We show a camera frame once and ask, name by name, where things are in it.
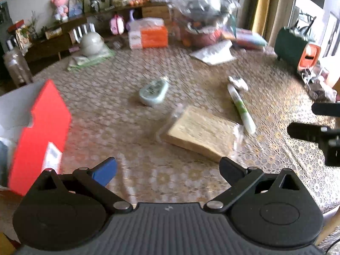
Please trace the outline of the green white tube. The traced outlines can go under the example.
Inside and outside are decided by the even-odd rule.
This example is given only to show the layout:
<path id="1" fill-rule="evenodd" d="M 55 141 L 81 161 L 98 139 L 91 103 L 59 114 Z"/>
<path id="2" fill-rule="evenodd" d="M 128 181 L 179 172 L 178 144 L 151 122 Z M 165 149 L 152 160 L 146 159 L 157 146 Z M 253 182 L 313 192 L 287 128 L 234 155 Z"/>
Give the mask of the green white tube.
<path id="1" fill-rule="evenodd" d="M 251 115 L 249 114 L 243 100 L 241 99 L 241 96 L 239 95 L 238 91 L 232 84 L 228 84 L 227 86 L 228 92 L 231 95 L 232 101 L 235 104 L 239 115 L 241 117 L 241 120 L 243 122 L 243 125 L 248 132 L 248 134 L 253 135 L 256 132 L 256 125 L 254 123 L 254 120 L 252 119 Z"/>

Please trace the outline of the bagged bread slice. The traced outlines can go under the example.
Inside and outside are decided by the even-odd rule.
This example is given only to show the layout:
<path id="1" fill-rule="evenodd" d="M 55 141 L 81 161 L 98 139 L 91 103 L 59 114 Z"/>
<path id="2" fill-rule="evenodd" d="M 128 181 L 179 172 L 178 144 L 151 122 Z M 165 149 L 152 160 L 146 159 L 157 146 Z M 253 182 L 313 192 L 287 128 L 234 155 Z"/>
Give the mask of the bagged bread slice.
<path id="1" fill-rule="evenodd" d="M 156 132 L 156 139 L 219 162 L 236 160 L 244 127 L 193 105 L 178 104 Z"/>

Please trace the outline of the correction tape dispenser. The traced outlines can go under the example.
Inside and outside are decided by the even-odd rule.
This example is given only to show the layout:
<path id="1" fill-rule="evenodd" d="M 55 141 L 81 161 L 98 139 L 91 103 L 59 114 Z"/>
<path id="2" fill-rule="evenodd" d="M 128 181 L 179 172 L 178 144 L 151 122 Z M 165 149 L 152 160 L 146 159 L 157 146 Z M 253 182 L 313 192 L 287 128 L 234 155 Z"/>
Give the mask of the correction tape dispenser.
<path id="1" fill-rule="evenodd" d="M 155 106 L 161 104 L 165 99 L 165 95 L 169 89 L 169 79 L 163 76 L 153 80 L 151 83 L 139 90 L 139 100 L 146 106 Z"/>

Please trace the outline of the red cardboard shoe box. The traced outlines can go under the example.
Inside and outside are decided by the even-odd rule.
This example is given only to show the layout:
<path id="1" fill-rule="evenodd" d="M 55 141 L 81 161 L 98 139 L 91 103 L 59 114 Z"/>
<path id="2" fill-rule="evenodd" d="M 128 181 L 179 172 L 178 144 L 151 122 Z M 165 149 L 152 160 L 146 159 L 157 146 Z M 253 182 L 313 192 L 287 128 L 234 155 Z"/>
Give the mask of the red cardboard shoe box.
<path id="1" fill-rule="evenodd" d="M 59 173 L 70 123 L 50 79 L 1 96 L 1 190 L 23 196 L 44 169 Z"/>

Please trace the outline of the lace tablecloth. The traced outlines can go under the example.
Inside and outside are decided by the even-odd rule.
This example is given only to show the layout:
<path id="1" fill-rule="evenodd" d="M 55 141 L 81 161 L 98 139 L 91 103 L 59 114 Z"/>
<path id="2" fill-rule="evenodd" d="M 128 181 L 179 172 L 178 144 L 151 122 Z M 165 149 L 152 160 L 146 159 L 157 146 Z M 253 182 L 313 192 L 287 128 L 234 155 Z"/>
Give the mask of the lace tablecloth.
<path id="1" fill-rule="evenodd" d="M 321 210 L 339 203 L 339 169 L 314 143 L 291 138 L 292 122 L 335 127 L 313 114 L 294 71 L 272 49 L 234 51 L 208 66 L 172 45 L 119 50 L 82 70 L 68 60 L 35 76 L 53 80 L 72 117 L 61 170 L 115 157 L 109 189 L 130 203 L 205 203 L 228 187 L 218 160 L 266 173 L 296 172 Z"/>

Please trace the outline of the yellow curtain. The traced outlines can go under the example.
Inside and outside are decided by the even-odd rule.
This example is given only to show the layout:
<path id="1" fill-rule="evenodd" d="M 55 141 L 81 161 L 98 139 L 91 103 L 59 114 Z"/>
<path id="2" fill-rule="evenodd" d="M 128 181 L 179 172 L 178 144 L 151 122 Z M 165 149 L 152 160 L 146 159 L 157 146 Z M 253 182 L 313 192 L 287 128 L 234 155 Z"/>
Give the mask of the yellow curtain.
<path id="1" fill-rule="evenodd" d="M 263 36 L 266 27 L 267 15 L 269 12 L 270 0 L 257 0 L 254 17 L 251 24 L 251 31 Z"/>

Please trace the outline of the folded green cloth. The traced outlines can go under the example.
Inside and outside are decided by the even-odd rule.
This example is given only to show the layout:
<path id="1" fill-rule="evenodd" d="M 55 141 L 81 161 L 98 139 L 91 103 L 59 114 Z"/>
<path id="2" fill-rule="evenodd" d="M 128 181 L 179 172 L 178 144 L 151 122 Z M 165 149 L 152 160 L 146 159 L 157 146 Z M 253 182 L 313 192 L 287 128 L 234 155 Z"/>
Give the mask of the folded green cloth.
<path id="1" fill-rule="evenodd" d="M 97 65 L 115 55 L 115 52 L 106 45 L 99 51 L 99 53 L 91 56 L 81 55 L 78 51 L 70 57 L 67 71 L 77 71 L 85 67 Z"/>

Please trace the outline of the clear glass jar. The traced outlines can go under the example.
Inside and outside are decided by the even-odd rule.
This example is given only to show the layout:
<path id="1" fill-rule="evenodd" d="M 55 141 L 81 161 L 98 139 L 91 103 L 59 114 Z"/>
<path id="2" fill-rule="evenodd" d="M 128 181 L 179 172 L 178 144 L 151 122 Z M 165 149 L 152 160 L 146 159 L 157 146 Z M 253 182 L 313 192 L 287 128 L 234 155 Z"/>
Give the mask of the clear glass jar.
<path id="1" fill-rule="evenodd" d="M 31 84 L 33 76 L 22 52 L 14 47 L 3 56 L 5 66 L 17 88 Z"/>

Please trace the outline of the red basket of fruit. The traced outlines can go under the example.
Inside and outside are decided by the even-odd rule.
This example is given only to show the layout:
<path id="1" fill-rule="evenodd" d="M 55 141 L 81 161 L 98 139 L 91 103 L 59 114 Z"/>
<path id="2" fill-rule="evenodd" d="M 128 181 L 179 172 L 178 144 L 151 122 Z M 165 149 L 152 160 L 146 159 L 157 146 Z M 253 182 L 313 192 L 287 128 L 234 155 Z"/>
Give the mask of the red basket of fruit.
<path id="1" fill-rule="evenodd" d="M 175 38 L 186 47 L 204 48 L 223 40 L 236 40 L 231 29 L 218 25 L 193 29 L 191 23 L 181 23 L 175 20 L 172 28 Z"/>

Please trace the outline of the wooden tv cabinet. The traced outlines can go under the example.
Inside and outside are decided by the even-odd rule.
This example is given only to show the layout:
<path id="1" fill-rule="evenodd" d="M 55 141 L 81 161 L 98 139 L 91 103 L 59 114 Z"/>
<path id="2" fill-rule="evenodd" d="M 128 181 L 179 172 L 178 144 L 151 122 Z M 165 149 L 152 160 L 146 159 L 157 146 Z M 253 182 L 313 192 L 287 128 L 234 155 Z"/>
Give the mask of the wooden tv cabinet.
<path id="1" fill-rule="evenodd" d="M 135 19 L 161 18 L 165 26 L 171 25 L 168 5 L 163 2 L 147 2 L 132 7 L 109 7 L 98 13 L 85 13 L 71 17 L 64 23 L 53 25 L 44 31 L 43 39 L 37 40 L 29 47 L 25 54 L 28 63 L 39 61 L 52 56 L 59 56 L 61 52 L 69 50 L 81 41 L 81 37 L 92 29 L 103 37 L 109 37 L 111 30 L 109 21 L 114 15 L 123 17 L 125 23 L 130 21 L 130 13 Z"/>

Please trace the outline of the white router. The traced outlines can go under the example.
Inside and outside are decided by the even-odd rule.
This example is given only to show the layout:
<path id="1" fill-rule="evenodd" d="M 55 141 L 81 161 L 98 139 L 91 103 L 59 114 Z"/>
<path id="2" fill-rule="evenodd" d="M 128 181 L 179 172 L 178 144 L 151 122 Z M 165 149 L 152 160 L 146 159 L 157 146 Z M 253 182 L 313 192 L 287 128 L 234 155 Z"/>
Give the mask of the white router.
<path id="1" fill-rule="evenodd" d="M 86 24 L 77 26 L 76 28 L 73 28 L 70 31 L 70 36 L 73 39 L 73 42 L 80 43 L 84 35 L 87 35 L 88 33 L 95 32 L 95 31 L 96 29 L 93 23 L 86 23 Z"/>

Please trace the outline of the clear plastic bag pile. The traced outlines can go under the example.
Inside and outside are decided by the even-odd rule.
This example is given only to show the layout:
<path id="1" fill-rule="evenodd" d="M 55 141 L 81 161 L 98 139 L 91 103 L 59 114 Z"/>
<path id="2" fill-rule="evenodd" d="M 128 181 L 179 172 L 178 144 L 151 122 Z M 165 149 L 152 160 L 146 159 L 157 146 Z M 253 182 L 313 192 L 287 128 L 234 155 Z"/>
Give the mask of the clear plastic bag pile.
<path id="1" fill-rule="evenodd" d="M 224 25 L 240 8 L 237 0 L 170 0 L 180 23 L 190 27 Z"/>

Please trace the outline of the orange tissue box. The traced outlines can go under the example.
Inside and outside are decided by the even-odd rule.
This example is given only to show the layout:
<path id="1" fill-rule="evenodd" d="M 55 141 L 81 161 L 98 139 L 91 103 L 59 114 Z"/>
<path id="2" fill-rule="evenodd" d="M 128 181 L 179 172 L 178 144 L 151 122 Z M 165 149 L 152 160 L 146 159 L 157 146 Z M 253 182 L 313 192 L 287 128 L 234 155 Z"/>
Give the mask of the orange tissue box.
<path id="1" fill-rule="evenodd" d="M 128 33 L 132 50 L 168 46 L 168 30 L 161 18 L 142 18 L 131 21 Z"/>

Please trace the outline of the purple vase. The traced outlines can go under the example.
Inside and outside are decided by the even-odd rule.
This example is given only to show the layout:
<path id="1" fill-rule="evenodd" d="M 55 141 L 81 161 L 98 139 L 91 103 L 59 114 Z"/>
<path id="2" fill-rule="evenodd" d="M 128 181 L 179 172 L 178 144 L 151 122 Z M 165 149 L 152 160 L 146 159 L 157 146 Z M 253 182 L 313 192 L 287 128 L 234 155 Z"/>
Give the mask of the purple vase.
<path id="1" fill-rule="evenodd" d="M 129 31 L 131 29 L 131 23 L 134 22 L 134 9 L 131 9 L 129 12 L 129 21 L 126 23 L 126 30 Z"/>

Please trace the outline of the pink plush doll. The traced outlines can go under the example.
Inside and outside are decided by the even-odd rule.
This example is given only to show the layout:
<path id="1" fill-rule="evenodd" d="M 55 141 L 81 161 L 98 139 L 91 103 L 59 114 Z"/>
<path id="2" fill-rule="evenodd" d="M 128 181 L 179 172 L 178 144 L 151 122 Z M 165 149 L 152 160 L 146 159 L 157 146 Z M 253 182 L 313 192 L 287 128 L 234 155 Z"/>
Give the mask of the pink plush doll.
<path id="1" fill-rule="evenodd" d="M 51 3 L 55 6 L 54 18 L 59 22 L 66 21 L 69 12 L 69 8 L 66 5 L 67 0 L 51 0 Z"/>

